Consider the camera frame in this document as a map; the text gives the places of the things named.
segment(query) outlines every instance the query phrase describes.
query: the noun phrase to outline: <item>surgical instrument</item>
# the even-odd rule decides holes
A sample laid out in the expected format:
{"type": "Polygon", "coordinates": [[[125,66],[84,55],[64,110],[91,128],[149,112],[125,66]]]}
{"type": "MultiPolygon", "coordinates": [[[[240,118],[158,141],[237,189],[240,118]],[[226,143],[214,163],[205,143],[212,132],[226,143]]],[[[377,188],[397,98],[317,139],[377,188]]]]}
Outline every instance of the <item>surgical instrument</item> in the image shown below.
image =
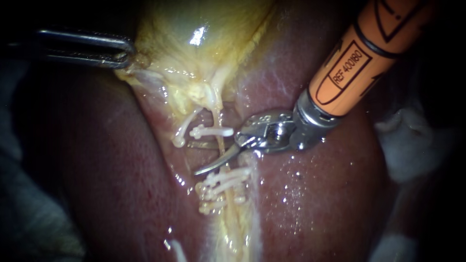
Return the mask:
{"type": "MultiPolygon", "coordinates": [[[[315,74],[309,88],[301,93],[293,112],[282,112],[292,115],[291,121],[284,122],[288,137],[280,138],[288,145],[279,150],[268,150],[269,144],[248,148],[238,143],[239,148],[270,153],[315,146],[418,39],[432,14],[433,3],[429,0],[370,0],[315,74]]],[[[245,125],[257,127],[248,123],[251,119],[256,118],[251,117],[245,125]]],[[[236,136],[241,137],[242,132],[241,128],[236,136]]],[[[263,134],[250,139],[259,138],[263,138],[263,134]]],[[[194,174],[215,169],[242,151],[237,148],[230,150],[194,174]]]]}
{"type": "Polygon", "coordinates": [[[8,58],[120,69],[129,66],[135,49],[124,36],[54,26],[8,39],[0,52],[8,58]]]}

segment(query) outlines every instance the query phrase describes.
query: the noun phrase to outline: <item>black band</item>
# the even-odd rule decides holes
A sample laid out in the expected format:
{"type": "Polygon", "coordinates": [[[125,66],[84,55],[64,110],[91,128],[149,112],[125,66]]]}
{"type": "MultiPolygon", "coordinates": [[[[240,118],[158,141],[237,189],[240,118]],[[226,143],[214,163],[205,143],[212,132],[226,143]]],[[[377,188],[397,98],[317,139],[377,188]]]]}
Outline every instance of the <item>black band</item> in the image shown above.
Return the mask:
{"type": "Polygon", "coordinates": [[[369,41],[369,39],[367,39],[366,36],[364,36],[363,32],[361,31],[358,21],[356,21],[353,25],[354,25],[354,30],[356,31],[356,34],[358,35],[359,39],[374,53],[380,56],[386,57],[386,58],[390,58],[390,59],[396,59],[401,56],[401,54],[387,52],[383,50],[382,48],[374,45],[374,43],[372,43],[371,41],[369,41]]]}

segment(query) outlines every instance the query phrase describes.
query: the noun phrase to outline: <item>metal jaw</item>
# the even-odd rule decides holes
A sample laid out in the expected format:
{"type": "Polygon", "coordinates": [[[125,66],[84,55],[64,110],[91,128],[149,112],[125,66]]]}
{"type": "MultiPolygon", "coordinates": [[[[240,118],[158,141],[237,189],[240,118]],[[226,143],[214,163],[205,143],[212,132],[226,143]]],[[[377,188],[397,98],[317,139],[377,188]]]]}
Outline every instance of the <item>metal jaw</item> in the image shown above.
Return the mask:
{"type": "Polygon", "coordinates": [[[225,154],[194,172],[194,175],[219,168],[245,150],[274,153],[291,149],[289,138],[295,129],[292,118],[292,112],[287,110],[271,110],[251,116],[234,135],[235,143],[225,154]]]}
{"type": "Polygon", "coordinates": [[[339,124],[340,119],[321,111],[309,97],[308,90],[304,90],[295,104],[293,122],[296,129],[290,136],[290,147],[303,150],[322,141],[326,133],[339,124]]]}

